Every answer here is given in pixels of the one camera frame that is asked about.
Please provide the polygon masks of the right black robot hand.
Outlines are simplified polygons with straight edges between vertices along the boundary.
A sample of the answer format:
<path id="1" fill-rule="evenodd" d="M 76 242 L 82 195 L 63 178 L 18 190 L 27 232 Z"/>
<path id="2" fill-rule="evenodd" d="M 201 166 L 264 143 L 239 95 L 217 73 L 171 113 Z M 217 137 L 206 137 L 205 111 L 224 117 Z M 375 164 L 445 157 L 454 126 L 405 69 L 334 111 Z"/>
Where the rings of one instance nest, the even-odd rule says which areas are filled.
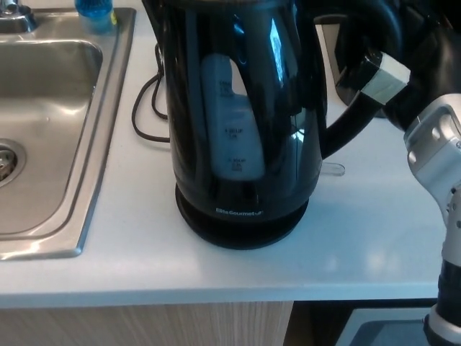
<path id="1" fill-rule="evenodd" d="M 386 105 L 364 94 L 346 109 L 336 125 L 352 135 L 379 111 L 397 128 L 408 130 L 436 98 L 460 93 L 460 3 L 457 1 L 330 1 L 337 15 L 357 21 L 359 31 L 346 39 L 344 55 L 356 60 L 365 52 L 355 40 L 370 43 L 411 70 L 410 81 Z"/>

